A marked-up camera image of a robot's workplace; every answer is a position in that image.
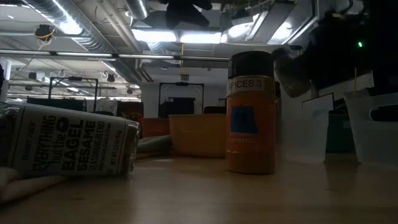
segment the black object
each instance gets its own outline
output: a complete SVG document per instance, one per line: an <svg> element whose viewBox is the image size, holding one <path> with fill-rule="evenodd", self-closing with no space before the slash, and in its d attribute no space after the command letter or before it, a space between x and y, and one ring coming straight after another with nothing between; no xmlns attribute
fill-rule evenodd
<svg viewBox="0 0 398 224"><path fill-rule="evenodd" d="M275 96L280 98L280 82L275 82Z"/></svg>
<svg viewBox="0 0 398 224"><path fill-rule="evenodd" d="M166 106L161 106L160 105L160 97L162 95L162 85L176 85L176 86L189 86L189 85L198 85L202 87L202 92L201 92L201 111L203 112L203 105L205 104L205 84L203 83L185 83L185 82L177 82L177 83L159 83L159 99L158 99L158 110L157 110L157 115L159 118L163 118L161 117L161 115L165 114L162 112L162 114L160 113L160 108L162 107L166 107L167 103L165 104Z"/></svg>
<svg viewBox="0 0 398 224"><path fill-rule="evenodd" d="M202 27L209 26L209 20L195 6L204 10L213 8L209 0L159 0L169 4L166 11L167 28L174 29L180 22L188 22Z"/></svg>
<svg viewBox="0 0 398 224"><path fill-rule="evenodd" d="M326 152L354 152L351 123L346 114L329 114Z"/></svg>
<svg viewBox="0 0 398 224"><path fill-rule="evenodd" d="M28 78L32 79L32 80L36 80L37 79L37 73L35 72L29 72Z"/></svg>
<svg viewBox="0 0 398 224"><path fill-rule="evenodd" d="M108 82L114 82L114 74L108 74Z"/></svg>
<svg viewBox="0 0 398 224"><path fill-rule="evenodd" d="M274 77L272 55L261 51L241 52L229 58L228 78L265 75Z"/></svg>
<svg viewBox="0 0 398 224"><path fill-rule="evenodd" d="M52 34L53 34L53 29L49 25L41 24L39 25L39 28L37 28L35 31L36 38L43 41L51 40Z"/></svg>
<svg viewBox="0 0 398 224"><path fill-rule="evenodd" d="M226 106L206 106L204 114L226 114Z"/></svg>
<svg viewBox="0 0 398 224"><path fill-rule="evenodd" d="M73 100L73 99L40 99L28 97L27 103L52 106L56 108L75 110L75 111L86 111L84 100Z"/></svg>
<svg viewBox="0 0 398 224"><path fill-rule="evenodd" d="M2 69L2 66L0 64L0 93L2 92L2 83L4 81L4 69Z"/></svg>
<svg viewBox="0 0 398 224"><path fill-rule="evenodd" d="M51 92L52 92L52 81L54 79L59 80L55 85L58 85L58 83L62 80L69 80L69 81L83 81L83 80L94 80L95 81L95 94L94 94L94 111L97 106L97 92L98 92L98 79L97 78L82 78L82 77L68 77L68 78L59 78L59 77L50 77L50 86L49 86L49 100L51 100Z"/></svg>
<svg viewBox="0 0 398 224"><path fill-rule="evenodd" d="M195 98L173 97L173 102L165 101L159 106L159 118L171 114L195 114Z"/></svg>

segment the ceiling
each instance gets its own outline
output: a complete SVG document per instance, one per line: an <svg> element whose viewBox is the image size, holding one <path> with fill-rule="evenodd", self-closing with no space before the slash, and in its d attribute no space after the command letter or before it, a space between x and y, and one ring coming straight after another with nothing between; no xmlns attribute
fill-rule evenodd
<svg viewBox="0 0 398 224"><path fill-rule="evenodd" d="M73 1L80 11L91 21L91 23L99 30L101 35L113 46L114 51L119 53L133 53L131 48L121 38L112 24L106 19L104 12L96 7L94 0L66 0ZM118 11L119 17L123 19L123 26L130 29L130 19L125 15L127 11L124 0L109 0ZM214 3L226 3L229 1L212 0ZM156 1L150 0L150 6L153 9L164 10L165 7ZM289 14L288 20L294 26L298 27L311 13L310 0L299 0L296 7ZM71 38L54 37L50 44L41 47L42 43L32 35L35 29L40 24L52 25L44 16L28 7L9 7L0 6L0 33L4 32L17 32L21 35L0 35L0 49L22 49L22 50L48 50L56 52L86 52L86 49L81 47ZM61 36L62 32L57 31L55 36ZM150 53L145 42L139 42L141 49L144 53ZM181 44L168 43L164 45L166 49L171 51L181 51ZM237 42L229 44L184 44L184 55L196 56L217 56L217 57L230 57L236 53L248 50L261 50L265 52L272 52L279 48L280 45L266 45L264 43L253 42ZM68 76L78 76L85 78L98 78L102 88L114 87L113 90L104 89L100 91L101 95L109 96L126 96L128 83L123 77L115 75L115 82L108 83L101 78L106 77L104 72L112 73L104 63L96 60L64 60L52 58L26 58L26 57L4 57L12 61L12 75L11 83L20 85L48 85L40 80L30 80L28 78L29 72L44 71L46 77L55 76L63 71ZM127 65L134 69L135 61L127 60ZM21 68L25 67L25 72L20 72ZM146 72L150 75L154 82L179 82L180 73L188 73L192 83L206 83L214 85L225 85L227 79L227 63L225 62L204 62L204 61L185 61L183 68L173 67L167 61L152 60L145 61L144 67ZM11 86L9 90L11 93L34 93L45 94L48 93L46 87L34 87L33 91L25 91L23 86ZM92 95L94 93L91 89L85 89L85 93L81 95ZM56 88L54 94L68 94L66 89ZM134 96L140 97L141 93L136 90Z"/></svg>

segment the lid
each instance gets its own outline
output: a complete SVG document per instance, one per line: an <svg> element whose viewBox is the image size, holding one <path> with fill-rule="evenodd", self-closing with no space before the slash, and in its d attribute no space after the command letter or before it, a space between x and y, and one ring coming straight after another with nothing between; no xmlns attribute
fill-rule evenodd
<svg viewBox="0 0 398 224"><path fill-rule="evenodd" d="M264 75L274 77L272 55L262 51L241 52L229 58L228 78Z"/></svg>

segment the cable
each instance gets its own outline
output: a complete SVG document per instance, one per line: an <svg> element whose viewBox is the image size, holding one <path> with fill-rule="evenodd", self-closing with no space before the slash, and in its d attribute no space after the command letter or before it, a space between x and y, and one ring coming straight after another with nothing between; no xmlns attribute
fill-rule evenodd
<svg viewBox="0 0 398 224"><path fill-rule="evenodd" d="M45 46L47 46L47 45L48 45L48 44L43 44L43 45L40 45L40 44L39 44L39 49L38 49L38 50L42 50L42 48L45 47ZM10 80L12 80L12 79L14 79L14 78L17 78L20 74L22 74L22 73L25 71L25 69L30 65L30 63L33 61L34 58L35 58L35 56L33 56L33 57L26 63L26 65L25 65L16 75L14 75L14 77L10 78Z"/></svg>
<svg viewBox="0 0 398 224"><path fill-rule="evenodd" d="M53 29L51 33L49 33L49 34L47 34L47 35L44 35L44 36L37 36L37 35L35 35L35 36L36 36L37 38L39 38L39 39L46 38L45 41L47 41L47 38L50 37L51 35L53 35L54 32L55 32L56 30L57 30L57 29Z"/></svg>
<svg viewBox="0 0 398 224"><path fill-rule="evenodd" d="M102 24L103 22L106 21L106 18L103 19L102 21L99 21L98 18L97 18L97 9L98 9L98 6L95 6L95 9L94 9L94 18L95 18L95 21L97 21L97 23Z"/></svg>

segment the wooden table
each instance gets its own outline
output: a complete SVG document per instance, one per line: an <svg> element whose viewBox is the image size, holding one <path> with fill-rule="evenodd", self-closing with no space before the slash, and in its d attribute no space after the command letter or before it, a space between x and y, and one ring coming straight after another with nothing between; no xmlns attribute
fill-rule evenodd
<svg viewBox="0 0 398 224"><path fill-rule="evenodd" d="M0 208L0 223L398 223L398 172L337 160L228 172L217 159L139 161Z"/></svg>

